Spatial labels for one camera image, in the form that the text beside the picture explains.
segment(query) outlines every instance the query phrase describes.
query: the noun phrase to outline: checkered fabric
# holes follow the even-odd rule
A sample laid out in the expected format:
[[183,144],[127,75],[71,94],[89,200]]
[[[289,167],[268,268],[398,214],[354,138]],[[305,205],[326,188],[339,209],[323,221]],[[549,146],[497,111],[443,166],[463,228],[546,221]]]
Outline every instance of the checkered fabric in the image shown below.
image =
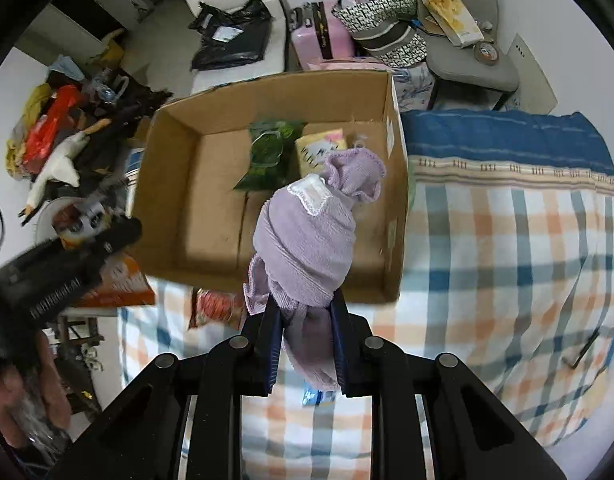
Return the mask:
[[[395,304],[349,305],[405,352],[458,355],[543,446],[584,423],[585,393],[614,342],[613,165],[593,127],[573,118],[405,114],[416,181],[401,296]],[[501,120],[522,123],[512,126],[528,147],[509,145],[520,141]],[[478,133],[486,134],[482,142]],[[563,155],[565,136],[584,156]],[[186,330],[191,289],[151,283],[159,304],[125,308],[120,317],[125,383],[161,352],[192,356],[232,334],[218,325]],[[566,361],[595,330],[571,368]],[[368,478],[369,399],[339,395],[304,407],[303,388],[283,355],[272,394],[243,399],[246,475]]]

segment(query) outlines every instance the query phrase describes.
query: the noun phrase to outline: purple cloth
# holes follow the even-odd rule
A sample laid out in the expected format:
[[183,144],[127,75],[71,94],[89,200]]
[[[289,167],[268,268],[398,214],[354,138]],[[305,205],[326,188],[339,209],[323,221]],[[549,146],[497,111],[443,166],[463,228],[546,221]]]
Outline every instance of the purple cloth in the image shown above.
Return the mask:
[[366,148],[332,152],[321,176],[274,193],[254,231],[245,303],[263,312],[271,293],[285,321],[285,349],[311,386],[338,389],[326,307],[349,272],[356,236],[352,208],[380,196],[385,165]]

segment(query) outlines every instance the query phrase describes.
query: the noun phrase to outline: human hand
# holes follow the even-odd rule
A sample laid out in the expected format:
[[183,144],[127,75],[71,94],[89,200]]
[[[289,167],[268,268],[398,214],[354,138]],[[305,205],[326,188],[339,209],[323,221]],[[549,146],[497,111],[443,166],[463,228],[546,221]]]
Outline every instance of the human hand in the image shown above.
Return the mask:
[[[47,418],[57,428],[67,430],[72,409],[61,385],[58,370],[54,365],[54,356],[49,348],[49,341],[42,332],[39,332],[36,337],[36,349],[40,358],[38,381]],[[0,430],[7,443],[15,448],[25,447],[30,443],[12,417],[12,411],[18,407],[24,394],[23,379],[18,370],[12,365],[8,366],[0,374]]]

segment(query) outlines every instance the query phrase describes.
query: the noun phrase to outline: pink bag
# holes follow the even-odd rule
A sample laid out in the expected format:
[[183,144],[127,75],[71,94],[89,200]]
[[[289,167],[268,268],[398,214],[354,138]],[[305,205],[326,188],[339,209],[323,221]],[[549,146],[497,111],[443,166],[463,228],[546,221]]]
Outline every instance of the pink bag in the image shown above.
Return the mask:
[[331,13],[335,2],[314,2],[292,11],[292,43],[303,70],[309,62],[352,57],[354,41],[344,25]]

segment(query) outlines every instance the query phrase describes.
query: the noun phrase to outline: purple towel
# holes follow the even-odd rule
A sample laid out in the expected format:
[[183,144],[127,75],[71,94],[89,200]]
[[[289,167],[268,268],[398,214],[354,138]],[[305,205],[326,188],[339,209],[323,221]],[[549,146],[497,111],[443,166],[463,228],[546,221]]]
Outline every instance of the purple towel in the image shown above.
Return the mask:
[[271,293],[285,320],[285,349],[311,386],[338,389],[326,307],[351,267],[356,222],[351,209],[375,202],[385,165],[366,148],[332,152],[311,174],[274,193],[254,231],[245,302],[263,312]]

